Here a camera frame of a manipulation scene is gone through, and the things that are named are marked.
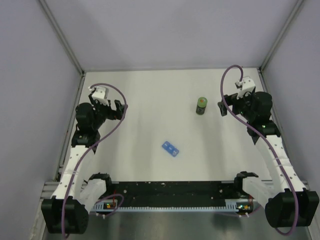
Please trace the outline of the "blue pill organizer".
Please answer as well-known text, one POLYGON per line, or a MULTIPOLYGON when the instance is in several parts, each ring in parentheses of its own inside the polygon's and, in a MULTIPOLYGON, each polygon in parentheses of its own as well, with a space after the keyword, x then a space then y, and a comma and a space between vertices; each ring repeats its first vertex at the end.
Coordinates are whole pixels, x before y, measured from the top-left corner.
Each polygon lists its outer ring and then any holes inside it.
POLYGON ((168 152, 172 157, 176 157, 178 154, 179 154, 179 150, 174 146, 172 145, 170 142, 168 141, 165 141, 163 144, 162 144, 162 148, 168 152))

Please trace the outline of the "green pill bottle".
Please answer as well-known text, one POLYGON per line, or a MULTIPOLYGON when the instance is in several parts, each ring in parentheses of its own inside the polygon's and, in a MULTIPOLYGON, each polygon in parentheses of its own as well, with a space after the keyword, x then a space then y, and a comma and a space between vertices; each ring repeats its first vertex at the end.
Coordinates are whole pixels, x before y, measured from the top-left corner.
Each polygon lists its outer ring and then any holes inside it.
POLYGON ((196 113, 198 115, 203 115, 205 113, 206 107, 208 104, 208 100, 206 97, 199 97, 196 104, 196 113))

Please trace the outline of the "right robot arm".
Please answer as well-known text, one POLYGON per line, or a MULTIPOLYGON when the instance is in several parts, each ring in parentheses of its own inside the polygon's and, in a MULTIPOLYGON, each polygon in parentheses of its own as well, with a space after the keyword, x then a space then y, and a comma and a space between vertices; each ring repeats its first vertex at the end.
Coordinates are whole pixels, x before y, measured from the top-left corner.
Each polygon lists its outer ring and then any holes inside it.
POLYGON ((222 95, 217 105, 222 116, 230 113, 246 126, 273 183, 269 187, 257 174, 241 171, 234 179, 234 194, 253 197, 264 208, 269 225, 283 236, 310 226, 320 198, 302 183, 284 150, 281 133, 271 120, 272 96, 262 91, 243 97, 222 95))

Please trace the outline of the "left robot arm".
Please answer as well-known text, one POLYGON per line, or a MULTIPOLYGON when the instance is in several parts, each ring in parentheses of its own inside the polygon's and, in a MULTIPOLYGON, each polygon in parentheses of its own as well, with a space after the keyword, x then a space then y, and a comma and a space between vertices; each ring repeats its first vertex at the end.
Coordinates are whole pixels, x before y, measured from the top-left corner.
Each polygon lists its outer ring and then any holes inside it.
POLYGON ((107 173, 98 171, 94 160, 98 144, 104 140, 99 128, 106 120, 125 118, 128 105, 115 100, 104 105, 98 100, 79 104, 75 108, 76 129, 71 139, 67 165, 59 184, 49 199, 44 199, 41 211, 48 232, 61 234, 67 239, 71 234, 83 234, 89 214, 99 198, 109 198, 114 191, 107 173))

